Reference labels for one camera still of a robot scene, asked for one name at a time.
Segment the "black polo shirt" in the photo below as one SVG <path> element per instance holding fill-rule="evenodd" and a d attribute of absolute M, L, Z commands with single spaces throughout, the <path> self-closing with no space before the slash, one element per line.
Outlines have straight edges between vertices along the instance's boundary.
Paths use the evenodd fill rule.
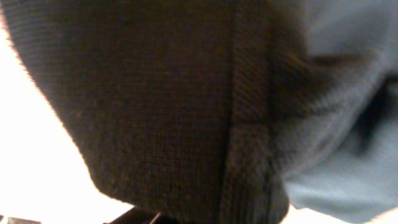
<path fill-rule="evenodd" d="M 397 114 L 396 1 L 2 1 L 105 195 L 280 223 L 285 182 Z"/>

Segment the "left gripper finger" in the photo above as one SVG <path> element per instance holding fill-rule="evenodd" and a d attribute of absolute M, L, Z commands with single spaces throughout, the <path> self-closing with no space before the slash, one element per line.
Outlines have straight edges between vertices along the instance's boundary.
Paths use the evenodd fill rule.
<path fill-rule="evenodd" d="M 166 217 L 160 212 L 148 212 L 133 207 L 113 221 L 104 224 L 180 224 L 180 222 L 174 218 Z"/>

